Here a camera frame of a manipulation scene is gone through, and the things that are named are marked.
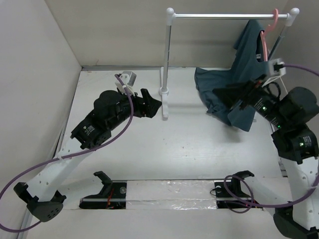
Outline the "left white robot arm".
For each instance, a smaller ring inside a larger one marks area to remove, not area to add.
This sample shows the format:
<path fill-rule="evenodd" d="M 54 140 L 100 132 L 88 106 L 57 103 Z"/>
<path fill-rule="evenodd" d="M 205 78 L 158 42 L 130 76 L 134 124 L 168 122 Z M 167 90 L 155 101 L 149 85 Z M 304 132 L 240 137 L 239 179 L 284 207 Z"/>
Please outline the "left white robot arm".
<path fill-rule="evenodd" d="M 111 138 L 111 131 L 131 117 L 153 118 L 162 103 L 152 98 L 147 89 L 127 96 L 122 90 L 107 90 L 94 101 L 93 109 L 72 130 L 70 139 L 58 152 L 58 159 L 49 163 L 28 182 L 19 182 L 14 191 L 25 203 L 29 212 L 47 222 L 63 209 L 66 196 L 58 188 L 69 174 L 93 149 Z"/>

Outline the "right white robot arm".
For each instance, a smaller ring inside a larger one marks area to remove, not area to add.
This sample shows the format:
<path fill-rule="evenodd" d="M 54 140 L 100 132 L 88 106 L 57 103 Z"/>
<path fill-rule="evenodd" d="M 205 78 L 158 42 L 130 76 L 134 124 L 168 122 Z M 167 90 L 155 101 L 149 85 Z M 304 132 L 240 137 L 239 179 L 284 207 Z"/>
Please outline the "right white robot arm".
<path fill-rule="evenodd" d="M 230 109 L 252 107 L 275 127 L 271 137 L 286 170 L 292 198 L 277 195 L 250 171 L 226 176 L 224 189 L 247 209 L 266 209 L 283 236 L 318 238 L 319 143 L 307 126 L 319 112 L 316 96 L 296 87 L 280 99 L 262 86 L 262 81 L 229 85 L 213 93 Z"/>

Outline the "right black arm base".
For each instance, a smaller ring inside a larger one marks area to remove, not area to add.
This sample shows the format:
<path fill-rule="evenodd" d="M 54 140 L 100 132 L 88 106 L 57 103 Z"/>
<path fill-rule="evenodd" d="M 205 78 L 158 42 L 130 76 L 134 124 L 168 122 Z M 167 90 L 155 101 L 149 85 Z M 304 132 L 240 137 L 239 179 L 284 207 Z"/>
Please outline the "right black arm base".
<path fill-rule="evenodd" d="M 232 178 L 230 176 L 227 178 L 227 180 L 222 180 L 222 181 L 215 181 L 214 182 L 214 188 L 210 190 L 210 194 L 216 198 L 217 202 L 217 208 L 218 209 L 229 209 L 235 213 L 245 213 L 249 209 L 249 203 L 255 203 L 258 205 L 258 202 L 256 200 L 252 201 L 251 195 L 246 194 L 242 191 L 242 187 L 240 184 L 240 180 L 237 178 Z M 236 195 L 237 197 L 240 197 L 242 200 L 245 201 L 245 203 L 237 200 L 234 198 L 225 188 L 225 184 L 228 187 L 229 191 Z"/>

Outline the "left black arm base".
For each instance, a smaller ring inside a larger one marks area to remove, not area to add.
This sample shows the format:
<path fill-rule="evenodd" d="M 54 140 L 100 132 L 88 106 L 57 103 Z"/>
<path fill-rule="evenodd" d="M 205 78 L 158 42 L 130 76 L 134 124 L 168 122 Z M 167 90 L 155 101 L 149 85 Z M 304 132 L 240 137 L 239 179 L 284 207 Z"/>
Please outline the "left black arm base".
<path fill-rule="evenodd" d="M 87 210 L 126 209 L 127 181 L 113 181 L 103 171 L 97 171 L 93 175 L 100 179 L 103 187 L 99 193 L 82 198 L 79 208 Z"/>

